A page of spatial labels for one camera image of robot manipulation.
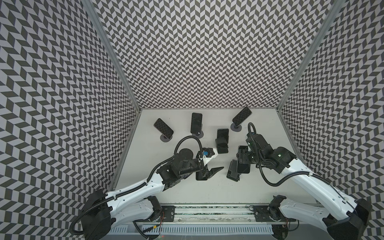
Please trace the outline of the white-edged phone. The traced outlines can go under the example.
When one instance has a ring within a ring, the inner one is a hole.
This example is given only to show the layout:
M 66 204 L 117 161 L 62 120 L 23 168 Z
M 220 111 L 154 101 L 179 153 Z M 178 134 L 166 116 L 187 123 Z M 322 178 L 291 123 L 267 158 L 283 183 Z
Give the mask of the white-edged phone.
M 197 181 L 207 181 L 210 178 L 210 171 L 199 171 L 196 172 L 196 180 Z

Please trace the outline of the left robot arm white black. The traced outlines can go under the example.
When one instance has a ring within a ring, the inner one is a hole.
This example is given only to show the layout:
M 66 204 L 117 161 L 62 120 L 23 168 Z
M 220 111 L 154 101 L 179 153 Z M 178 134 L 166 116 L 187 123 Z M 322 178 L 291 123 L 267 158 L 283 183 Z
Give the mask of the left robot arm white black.
M 216 148 L 204 148 L 195 136 L 182 138 L 173 155 L 158 163 L 146 179 L 119 190 L 107 193 L 97 190 L 90 194 L 71 222 L 69 232 L 87 240 L 100 240 L 120 224 L 160 219 L 162 206 L 156 194 L 174 187 L 193 173 L 213 176 L 222 168 L 208 170 L 207 164 L 218 155 Z

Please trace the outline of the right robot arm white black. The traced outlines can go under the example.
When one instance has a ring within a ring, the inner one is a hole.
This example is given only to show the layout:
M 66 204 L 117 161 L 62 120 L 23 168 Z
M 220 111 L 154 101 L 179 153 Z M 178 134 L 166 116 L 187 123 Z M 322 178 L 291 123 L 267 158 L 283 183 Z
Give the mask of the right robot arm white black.
M 253 123 L 248 123 L 246 142 L 247 150 L 239 158 L 256 165 L 266 184 L 279 187 L 292 180 L 321 204 L 314 207 L 277 195 L 267 207 L 272 221 L 295 219 L 327 232 L 334 240 L 362 238 L 371 219 L 369 201 L 355 199 L 337 189 L 288 149 L 273 149 Z

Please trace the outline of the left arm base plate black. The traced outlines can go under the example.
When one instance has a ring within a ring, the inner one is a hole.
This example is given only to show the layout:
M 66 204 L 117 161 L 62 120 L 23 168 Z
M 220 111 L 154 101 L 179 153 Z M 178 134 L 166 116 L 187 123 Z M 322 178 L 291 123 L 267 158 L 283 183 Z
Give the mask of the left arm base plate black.
M 162 206 L 162 210 L 157 219 L 158 222 L 173 222 L 175 219 L 176 206 L 165 205 Z

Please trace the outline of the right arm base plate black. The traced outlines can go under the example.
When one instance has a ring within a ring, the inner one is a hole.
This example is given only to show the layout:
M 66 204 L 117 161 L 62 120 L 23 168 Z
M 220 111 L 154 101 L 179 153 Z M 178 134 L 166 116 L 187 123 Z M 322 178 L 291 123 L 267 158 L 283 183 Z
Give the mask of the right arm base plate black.
M 256 222 L 297 222 L 295 219 L 286 218 L 278 208 L 270 208 L 268 205 L 251 205 L 249 210 L 253 212 Z

